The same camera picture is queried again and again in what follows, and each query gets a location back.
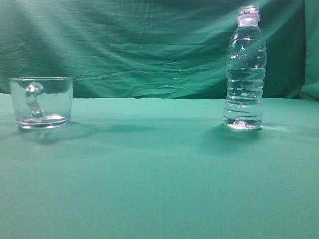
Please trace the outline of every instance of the water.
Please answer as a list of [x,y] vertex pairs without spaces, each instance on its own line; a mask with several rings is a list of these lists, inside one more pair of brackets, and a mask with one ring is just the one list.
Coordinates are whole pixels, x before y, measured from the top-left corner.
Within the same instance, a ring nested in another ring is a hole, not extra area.
[[260,127],[263,108],[264,68],[227,69],[227,98],[224,106],[225,124],[237,129]]

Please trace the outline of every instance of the bottle base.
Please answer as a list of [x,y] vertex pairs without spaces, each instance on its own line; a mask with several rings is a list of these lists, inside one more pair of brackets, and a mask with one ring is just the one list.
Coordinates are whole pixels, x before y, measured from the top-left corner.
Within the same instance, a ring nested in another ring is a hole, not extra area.
[[246,119],[246,120],[240,120],[240,119],[229,119],[224,117],[224,123],[226,126],[234,129],[261,129],[260,119]]

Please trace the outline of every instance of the bottle neck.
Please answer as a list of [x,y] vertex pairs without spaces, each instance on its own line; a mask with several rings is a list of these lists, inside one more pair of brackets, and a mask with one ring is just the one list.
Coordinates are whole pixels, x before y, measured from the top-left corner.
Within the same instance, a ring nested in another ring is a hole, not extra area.
[[237,18],[238,27],[242,26],[258,26],[260,18],[258,14],[244,14]]

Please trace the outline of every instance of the green fabric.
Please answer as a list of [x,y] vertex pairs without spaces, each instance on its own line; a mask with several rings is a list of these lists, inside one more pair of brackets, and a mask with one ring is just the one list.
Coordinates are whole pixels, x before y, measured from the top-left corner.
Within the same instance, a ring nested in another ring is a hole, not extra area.
[[0,92],[10,77],[81,75],[76,98],[225,98],[225,53],[248,4],[268,47],[264,97],[298,97],[303,0],[2,0]]
[[319,238],[319,103],[265,99],[260,131],[223,104],[75,99],[69,126],[20,132],[0,94],[0,238]]
[[306,4],[306,83],[301,96],[319,100],[319,4],[317,0],[307,0]]

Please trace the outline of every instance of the green backdrop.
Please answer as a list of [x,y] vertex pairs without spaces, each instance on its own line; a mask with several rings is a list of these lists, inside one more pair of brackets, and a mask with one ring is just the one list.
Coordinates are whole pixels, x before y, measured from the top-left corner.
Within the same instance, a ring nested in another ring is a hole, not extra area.
[[303,0],[2,0],[0,92],[10,77],[80,76],[76,98],[225,98],[226,49],[249,4],[268,47],[264,97],[299,97]]
[[307,99],[319,100],[319,2],[306,2],[306,84],[302,88],[301,96]]

